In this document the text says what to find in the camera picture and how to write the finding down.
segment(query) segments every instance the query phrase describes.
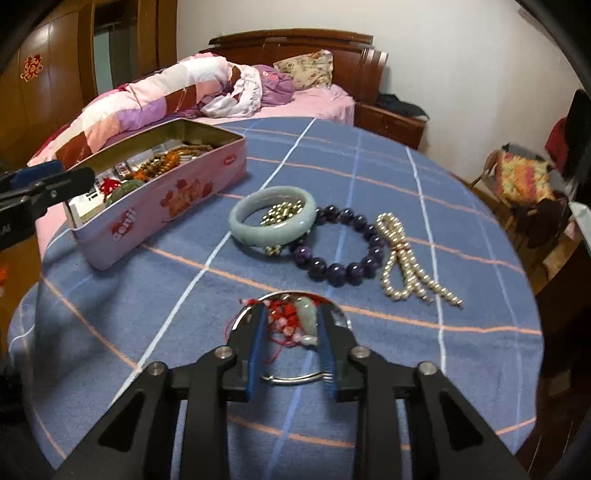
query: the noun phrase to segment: amethyst bead bracelet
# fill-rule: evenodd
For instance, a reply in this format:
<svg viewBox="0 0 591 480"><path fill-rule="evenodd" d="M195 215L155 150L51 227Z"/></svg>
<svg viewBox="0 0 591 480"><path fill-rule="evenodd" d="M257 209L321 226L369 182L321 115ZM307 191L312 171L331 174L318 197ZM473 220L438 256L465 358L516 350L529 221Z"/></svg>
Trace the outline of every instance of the amethyst bead bracelet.
<svg viewBox="0 0 591 480"><path fill-rule="evenodd" d="M304 236L290 244L295 264L300 268L306 268L312 280L326 280L335 287L340 287L347 282L351 285L360 285L364 278L374 278L377 269L384 260L383 241L378 236L376 226L368 224L367 218L363 215L355 215L352 209L339 210L335 205L316 209L314 224L324 225L326 222L340 222L353 226L369 244L367 255L363 257L361 262L351 262L346 267L340 263L328 265L324 258L313 256L312 249L304 245L306 241L306 236Z"/></svg>

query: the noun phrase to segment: purple cloth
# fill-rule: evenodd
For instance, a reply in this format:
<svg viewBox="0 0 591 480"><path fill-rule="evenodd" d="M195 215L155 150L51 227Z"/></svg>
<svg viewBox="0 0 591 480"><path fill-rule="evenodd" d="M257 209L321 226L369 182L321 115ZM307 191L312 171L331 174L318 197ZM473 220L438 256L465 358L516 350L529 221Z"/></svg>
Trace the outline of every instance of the purple cloth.
<svg viewBox="0 0 591 480"><path fill-rule="evenodd" d="M291 102L295 87L293 79L288 74L269 67L269 65L255 65L254 67L261 74L261 106L285 105Z"/></svg>

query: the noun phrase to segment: floral pillow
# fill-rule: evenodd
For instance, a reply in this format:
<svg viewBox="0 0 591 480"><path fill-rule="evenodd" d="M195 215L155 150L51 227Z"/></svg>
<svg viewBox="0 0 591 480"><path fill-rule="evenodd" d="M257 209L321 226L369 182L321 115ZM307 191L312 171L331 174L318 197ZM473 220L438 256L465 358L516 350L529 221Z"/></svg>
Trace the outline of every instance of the floral pillow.
<svg viewBox="0 0 591 480"><path fill-rule="evenodd" d="M333 57L329 50L276 61L273 66L294 79L296 90L332 83Z"/></svg>
<svg viewBox="0 0 591 480"><path fill-rule="evenodd" d="M517 203L555 200L547 167L548 162L505 153L496 166L497 194Z"/></svg>

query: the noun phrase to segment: blue plaid tablecloth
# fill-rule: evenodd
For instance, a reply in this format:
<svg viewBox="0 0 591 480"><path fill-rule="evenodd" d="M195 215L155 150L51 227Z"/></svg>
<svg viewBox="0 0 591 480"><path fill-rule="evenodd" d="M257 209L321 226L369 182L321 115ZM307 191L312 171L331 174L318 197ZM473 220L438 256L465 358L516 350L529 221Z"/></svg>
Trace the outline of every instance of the blue plaid tablecloth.
<svg viewBox="0 0 591 480"><path fill-rule="evenodd" d="M486 206L422 154L357 128L310 118L223 128L248 140L244 181L103 272L86 264L65 226L50 244L43 277L9 329L31 425L50 462L63 461L148 363L195 361L224 343L239 298L289 289L330 297L349 316L358 342L387 360L440 365L515 452L535 423L543 339L528 280ZM314 283L287 253L269 259L241 248L228 233L232 206L274 185L304 188L320 206L350 206L373 220L392 212L421 265L465 308L415 297L394 303L376 279L358 287ZM329 262L358 261L366 249L343 225L317 230L314 252ZM294 348L281 353L271 372L317 368L314 353ZM264 387L262 397L229 406L232 478L350 478L355 405L332 404L321 383ZM177 444L173 478L179 452Z"/></svg>

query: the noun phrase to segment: pink tin box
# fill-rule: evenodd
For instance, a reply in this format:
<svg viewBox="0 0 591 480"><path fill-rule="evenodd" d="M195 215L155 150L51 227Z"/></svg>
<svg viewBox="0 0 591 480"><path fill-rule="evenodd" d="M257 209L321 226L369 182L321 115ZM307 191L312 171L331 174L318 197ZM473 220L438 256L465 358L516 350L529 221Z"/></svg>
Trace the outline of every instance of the pink tin box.
<svg viewBox="0 0 591 480"><path fill-rule="evenodd" d="M91 167L98 174L171 140L209 144L214 150L145 183L82 226L64 204L78 248L96 269L109 268L167 223L246 173L244 137L186 119L172 120L125 138L74 168Z"/></svg>

